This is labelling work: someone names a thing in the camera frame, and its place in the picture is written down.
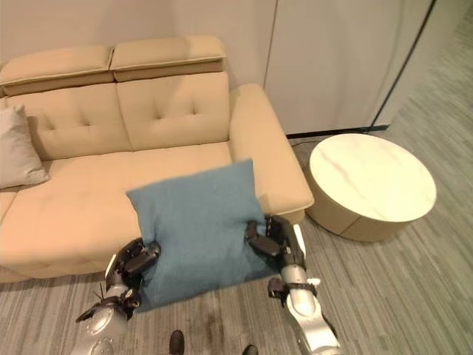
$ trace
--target black shoe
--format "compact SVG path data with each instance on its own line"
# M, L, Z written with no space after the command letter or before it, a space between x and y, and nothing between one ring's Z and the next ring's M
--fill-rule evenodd
M258 349L256 346L250 344L245 348L242 355L258 355Z
M182 331L173 331L169 340L169 353L171 355L184 354L184 334Z

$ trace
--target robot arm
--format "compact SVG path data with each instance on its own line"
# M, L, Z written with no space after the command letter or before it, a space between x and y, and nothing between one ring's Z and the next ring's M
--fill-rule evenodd
M92 321L72 355L113 354L126 331L126 322L140 307L142 273L157 262L160 252L157 243L146 247L141 239L136 239L112 257L105 273L105 296L76 319Z
M317 300L320 280L307 278L305 245L299 225L292 226L281 217L266 217L266 235L258 234L250 222L246 238L258 252L276 258L282 280L268 283L268 294L279 298L286 310L303 355L342 354L332 325L324 318Z
M271 279L268 293L281 300L302 354L341 354L335 332L322 315L316 298L320 280L309 280L306 275L305 247L299 226L293 227L283 218L268 216L266 235L258 234L256 222L250 222L245 238L257 252L276 260L282 280ZM105 296L76 320L92 318L72 355L113 354L126 331L126 322L140 307L142 273L152 267L159 256L157 243L144 246L141 239L133 240L113 256L106 270Z

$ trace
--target gray carpet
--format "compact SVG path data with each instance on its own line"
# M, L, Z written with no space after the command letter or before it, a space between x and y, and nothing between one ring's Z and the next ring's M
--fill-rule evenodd
M435 208L382 243L354 243L302 223L308 268L322 278L319 299L346 354L473 354L472 112L473 7L392 126L376 134L429 168ZM302 165L314 146L294 147ZM68 354L79 330L74 318L96 301L100 280L0 285L1 354ZM187 354L240 354L249 342L262 355L297 354L266 280L134 317L119 354L166 354L175 328L186 335Z

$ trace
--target round coffee table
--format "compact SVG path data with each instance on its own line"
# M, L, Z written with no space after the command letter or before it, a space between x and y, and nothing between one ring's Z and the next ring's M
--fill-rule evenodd
M352 240L383 240L435 204L435 182L411 153L371 135L335 135L319 143L304 171L318 224Z

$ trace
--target pillow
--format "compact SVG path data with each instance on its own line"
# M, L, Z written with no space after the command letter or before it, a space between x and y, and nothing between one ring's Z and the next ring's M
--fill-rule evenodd
M24 106L0 110L0 189L49 179L31 143Z
M251 160L126 193L145 244L161 255L144 274L139 311L276 272L245 242L249 220L264 231Z

